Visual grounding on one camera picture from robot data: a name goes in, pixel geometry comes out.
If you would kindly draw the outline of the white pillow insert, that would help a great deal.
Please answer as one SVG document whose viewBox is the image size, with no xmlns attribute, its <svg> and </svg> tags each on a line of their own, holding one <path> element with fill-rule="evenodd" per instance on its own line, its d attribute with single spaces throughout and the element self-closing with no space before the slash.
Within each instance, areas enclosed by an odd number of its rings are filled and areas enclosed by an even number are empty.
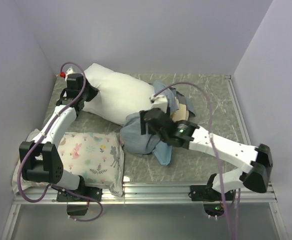
<svg viewBox="0 0 292 240">
<path fill-rule="evenodd" d="M 151 108 L 149 99 L 154 94 L 151 84 L 97 63 L 89 66 L 85 75 L 99 93 L 85 102 L 83 111 L 122 126 L 127 116 Z"/>
</svg>

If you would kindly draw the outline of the blue beige striped pillowcase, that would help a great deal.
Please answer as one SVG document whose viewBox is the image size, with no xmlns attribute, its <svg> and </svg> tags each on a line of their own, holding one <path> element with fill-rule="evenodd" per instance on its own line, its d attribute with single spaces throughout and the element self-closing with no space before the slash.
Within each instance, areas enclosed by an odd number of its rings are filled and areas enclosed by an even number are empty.
<svg viewBox="0 0 292 240">
<path fill-rule="evenodd" d="M 195 115 L 193 105 L 188 97 L 176 88 L 170 87 L 161 93 L 167 97 L 170 117 L 174 122 L 187 121 L 190 115 Z M 142 134 L 142 118 L 139 112 L 126 117 L 126 122 L 120 130 L 120 137 L 125 149 L 138 155 L 154 154 L 163 166 L 170 164 L 172 146 L 162 141 L 158 135 L 159 128 L 154 125 L 144 124 L 145 134 Z"/>
</svg>

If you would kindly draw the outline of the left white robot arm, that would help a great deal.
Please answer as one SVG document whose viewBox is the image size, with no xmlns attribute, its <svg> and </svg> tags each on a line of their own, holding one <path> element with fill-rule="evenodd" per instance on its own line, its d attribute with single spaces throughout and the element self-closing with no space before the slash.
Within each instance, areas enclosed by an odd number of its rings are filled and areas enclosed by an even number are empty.
<svg viewBox="0 0 292 240">
<path fill-rule="evenodd" d="M 69 191 L 69 196 L 75 201 L 81 201 L 86 196 L 83 177 L 64 169 L 58 146 L 68 127 L 84 108 L 84 103 L 95 98 L 99 91 L 80 73 L 69 74 L 66 83 L 44 128 L 31 141 L 20 144 L 17 186 L 21 195 L 24 194 L 21 180 L 26 180 Z"/>
</svg>

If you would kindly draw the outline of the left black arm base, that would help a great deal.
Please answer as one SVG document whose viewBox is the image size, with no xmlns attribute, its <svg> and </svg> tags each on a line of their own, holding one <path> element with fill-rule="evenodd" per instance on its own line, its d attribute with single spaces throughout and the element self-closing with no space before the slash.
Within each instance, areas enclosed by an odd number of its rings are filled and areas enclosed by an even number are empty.
<svg viewBox="0 0 292 240">
<path fill-rule="evenodd" d="M 56 202 L 66 203 L 66 211 L 70 218 L 83 217 L 88 213 L 90 204 L 97 203 L 100 212 L 93 218 L 96 219 L 103 213 L 101 204 L 102 189 L 97 187 L 86 187 L 85 190 L 76 192 L 70 190 L 58 190 Z"/>
</svg>

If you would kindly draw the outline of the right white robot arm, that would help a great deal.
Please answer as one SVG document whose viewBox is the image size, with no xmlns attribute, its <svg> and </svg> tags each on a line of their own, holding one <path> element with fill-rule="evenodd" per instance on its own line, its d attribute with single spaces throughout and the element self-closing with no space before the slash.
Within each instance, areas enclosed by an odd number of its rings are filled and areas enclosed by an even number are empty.
<svg viewBox="0 0 292 240">
<path fill-rule="evenodd" d="M 270 148 L 234 142 L 186 120 L 174 122 L 159 108 L 140 112 L 141 134 L 158 136 L 164 143 L 187 150 L 202 152 L 228 162 L 236 169 L 214 173 L 206 185 L 192 185 L 190 198 L 193 201 L 216 202 L 222 197 L 231 200 L 236 189 L 263 194 L 267 192 L 273 167 Z"/>
</svg>

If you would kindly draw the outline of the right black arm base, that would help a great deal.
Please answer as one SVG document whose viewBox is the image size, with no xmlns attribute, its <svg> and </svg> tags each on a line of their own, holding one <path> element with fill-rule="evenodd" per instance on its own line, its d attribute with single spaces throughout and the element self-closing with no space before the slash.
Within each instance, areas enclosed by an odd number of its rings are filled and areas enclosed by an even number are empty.
<svg viewBox="0 0 292 240">
<path fill-rule="evenodd" d="M 205 185 L 191 185 L 188 196 L 192 202 L 203 202 L 204 212 L 209 218 L 221 218 L 225 214 L 221 193 Z"/>
</svg>

